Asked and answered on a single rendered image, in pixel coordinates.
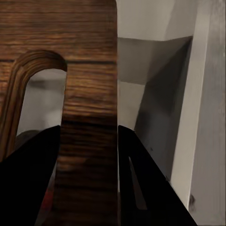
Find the cutting board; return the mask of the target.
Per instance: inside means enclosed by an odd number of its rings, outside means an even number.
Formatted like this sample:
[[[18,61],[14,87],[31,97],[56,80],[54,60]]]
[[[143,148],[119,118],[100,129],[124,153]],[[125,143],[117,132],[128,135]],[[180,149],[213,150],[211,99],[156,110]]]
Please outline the cutting board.
[[[41,226],[118,226],[116,0],[0,0],[0,162],[26,85],[67,72],[52,208]]]

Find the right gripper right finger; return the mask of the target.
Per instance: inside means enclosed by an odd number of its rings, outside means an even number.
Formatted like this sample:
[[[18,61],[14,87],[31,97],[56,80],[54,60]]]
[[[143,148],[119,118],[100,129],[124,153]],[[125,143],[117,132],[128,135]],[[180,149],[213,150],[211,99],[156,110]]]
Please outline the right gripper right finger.
[[[197,226],[136,133],[118,126],[121,226]],[[129,157],[147,206],[136,205]]]

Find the parer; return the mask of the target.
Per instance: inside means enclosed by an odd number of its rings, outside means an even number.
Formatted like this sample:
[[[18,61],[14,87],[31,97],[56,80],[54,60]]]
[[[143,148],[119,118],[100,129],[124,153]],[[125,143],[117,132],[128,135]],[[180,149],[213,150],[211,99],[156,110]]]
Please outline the parer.
[[[52,208],[53,193],[46,191],[39,211],[49,213]]]

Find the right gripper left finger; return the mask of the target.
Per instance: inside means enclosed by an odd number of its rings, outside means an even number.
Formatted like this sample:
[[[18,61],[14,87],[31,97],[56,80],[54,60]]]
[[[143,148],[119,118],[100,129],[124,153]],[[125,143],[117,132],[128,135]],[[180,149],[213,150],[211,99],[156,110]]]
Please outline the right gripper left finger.
[[[34,226],[58,155],[61,126],[45,129],[0,162],[0,226]]]

